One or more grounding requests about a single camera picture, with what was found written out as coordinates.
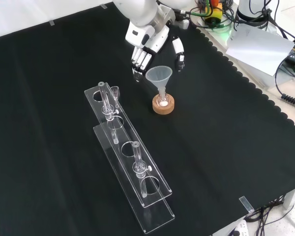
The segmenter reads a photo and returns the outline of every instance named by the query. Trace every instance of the acrylic test tube rack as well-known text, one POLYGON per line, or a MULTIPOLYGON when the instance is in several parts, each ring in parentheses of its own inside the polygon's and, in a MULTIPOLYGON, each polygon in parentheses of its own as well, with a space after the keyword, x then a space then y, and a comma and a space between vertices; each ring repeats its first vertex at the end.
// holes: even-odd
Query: acrylic test tube rack
POLYGON ((148 234, 174 220, 165 198, 172 194, 164 177, 107 83, 85 91, 99 125, 94 132, 131 208, 148 234))

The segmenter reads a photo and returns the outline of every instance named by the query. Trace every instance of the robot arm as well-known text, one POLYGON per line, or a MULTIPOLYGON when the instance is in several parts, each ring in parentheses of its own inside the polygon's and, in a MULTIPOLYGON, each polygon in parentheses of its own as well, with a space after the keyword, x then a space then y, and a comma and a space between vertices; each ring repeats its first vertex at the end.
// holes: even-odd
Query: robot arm
MULTIPOLYGON (((173 24, 176 20, 169 6, 180 8, 190 1, 162 0, 166 5, 158 5, 156 0, 113 0, 118 10, 130 19, 126 40, 135 46, 131 61, 137 81, 147 71, 153 54, 158 53, 165 44, 169 33, 166 24, 173 24)), ((179 38, 174 39, 173 45, 177 55, 176 67, 180 71, 184 67, 183 45, 179 38)))

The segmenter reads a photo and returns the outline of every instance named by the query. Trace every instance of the power strip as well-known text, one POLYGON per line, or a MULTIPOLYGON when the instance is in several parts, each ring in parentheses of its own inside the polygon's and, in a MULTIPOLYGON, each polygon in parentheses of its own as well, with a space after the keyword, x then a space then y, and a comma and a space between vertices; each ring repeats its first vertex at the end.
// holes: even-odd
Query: power strip
POLYGON ((234 236, 249 236, 248 228, 247 228, 247 222, 245 220, 242 220, 234 231, 234 236))

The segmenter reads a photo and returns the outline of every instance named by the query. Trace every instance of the black tablecloth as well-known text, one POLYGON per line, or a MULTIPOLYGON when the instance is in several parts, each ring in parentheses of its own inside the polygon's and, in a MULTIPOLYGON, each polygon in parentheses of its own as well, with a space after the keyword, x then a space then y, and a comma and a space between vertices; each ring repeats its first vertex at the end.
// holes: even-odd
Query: black tablecloth
MULTIPOLYGON (((132 78, 129 20, 113 4, 0 38, 0 236, 142 234, 93 133, 84 90, 119 86, 120 102, 173 190, 176 219, 153 235, 207 236, 295 188, 295 126, 195 29, 167 92, 132 78)), ((174 67, 169 42, 153 65, 174 67)))

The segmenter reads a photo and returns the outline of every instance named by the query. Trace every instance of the clear plastic funnel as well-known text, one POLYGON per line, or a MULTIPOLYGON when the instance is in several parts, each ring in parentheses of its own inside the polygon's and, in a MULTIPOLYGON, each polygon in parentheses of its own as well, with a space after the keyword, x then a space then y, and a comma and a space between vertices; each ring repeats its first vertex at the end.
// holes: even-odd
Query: clear plastic funnel
POLYGON ((166 86, 172 73, 173 71, 170 67, 160 65, 148 70, 148 72, 146 73, 146 78, 159 89, 166 86))
POLYGON ((151 81, 159 91, 156 103, 161 107, 166 107, 170 103, 170 98, 165 92, 165 86, 172 73, 173 70, 164 65, 153 67, 146 73, 147 80, 151 81))

